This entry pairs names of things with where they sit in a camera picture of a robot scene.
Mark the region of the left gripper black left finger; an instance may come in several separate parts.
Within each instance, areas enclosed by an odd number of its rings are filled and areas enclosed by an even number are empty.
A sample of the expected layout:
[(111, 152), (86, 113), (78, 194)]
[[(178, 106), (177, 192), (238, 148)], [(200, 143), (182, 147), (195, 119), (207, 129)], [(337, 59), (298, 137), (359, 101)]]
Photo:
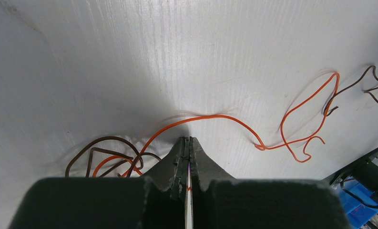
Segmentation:
[(183, 229), (189, 139), (141, 177), (37, 181), (26, 192), (11, 229)]

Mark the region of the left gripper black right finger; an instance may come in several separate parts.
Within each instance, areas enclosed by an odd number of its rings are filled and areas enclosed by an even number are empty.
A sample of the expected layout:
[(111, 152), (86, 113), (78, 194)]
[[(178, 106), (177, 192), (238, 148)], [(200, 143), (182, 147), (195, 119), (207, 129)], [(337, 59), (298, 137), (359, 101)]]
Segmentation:
[(237, 179), (189, 139), (196, 229), (348, 229), (341, 202), (316, 180)]

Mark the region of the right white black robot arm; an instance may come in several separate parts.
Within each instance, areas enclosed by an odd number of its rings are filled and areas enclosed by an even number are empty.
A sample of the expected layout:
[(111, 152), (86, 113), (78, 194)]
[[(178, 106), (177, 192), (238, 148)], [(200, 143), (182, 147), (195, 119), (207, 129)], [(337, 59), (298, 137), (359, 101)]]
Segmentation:
[(341, 188), (338, 196), (353, 229), (366, 225), (378, 215), (378, 147), (356, 159), (324, 180)]

